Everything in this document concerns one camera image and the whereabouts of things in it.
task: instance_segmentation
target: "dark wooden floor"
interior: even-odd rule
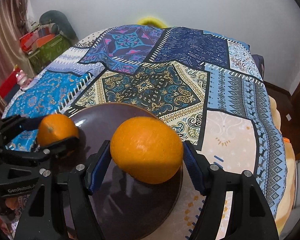
[[[273,90],[266,86],[268,95],[277,102],[277,109],[281,116],[281,133],[290,140],[295,155],[300,152],[300,120],[295,114],[289,97],[286,94]]]

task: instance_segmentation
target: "plate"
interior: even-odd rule
[[[110,140],[117,127],[135,116],[157,118],[129,104],[105,103],[84,108],[71,117],[79,128],[79,154],[58,163],[58,172],[69,171],[96,153]],[[157,185],[140,182],[111,161],[101,188],[90,197],[91,206],[106,240],[137,240],[155,231],[169,216],[178,199],[182,167],[167,182]],[[74,228],[69,199],[64,195],[66,224]]]

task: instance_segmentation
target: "curtain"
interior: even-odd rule
[[[29,77],[34,71],[20,48],[19,38],[26,33],[27,0],[0,0],[0,85],[17,64]],[[0,98],[0,115],[4,102]]]

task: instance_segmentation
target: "pink toy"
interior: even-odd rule
[[[23,70],[20,70],[20,72],[16,74],[16,78],[20,88],[25,88],[32,81],[32,78],[28,78],[27,74],[24,73]]]

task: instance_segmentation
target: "bed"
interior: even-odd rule
[[[226,171],[253,172],[280,232],[292,208],[294,166],[287,165],[284,141],[272,119],[275,106],[247,44],[185,27],[102,30],[79,41],[19,90],[3,117],[71,117],[107,102],[150,111]],[[24,132],[9,148],[30,151],[35,136],[36,131]],[[205,197],[184,171],[176,207],[147,239],[190,236]],[[231,199],[228,192],[218,239],[226,233]],[[25,200],[19,199],[14,230]]]

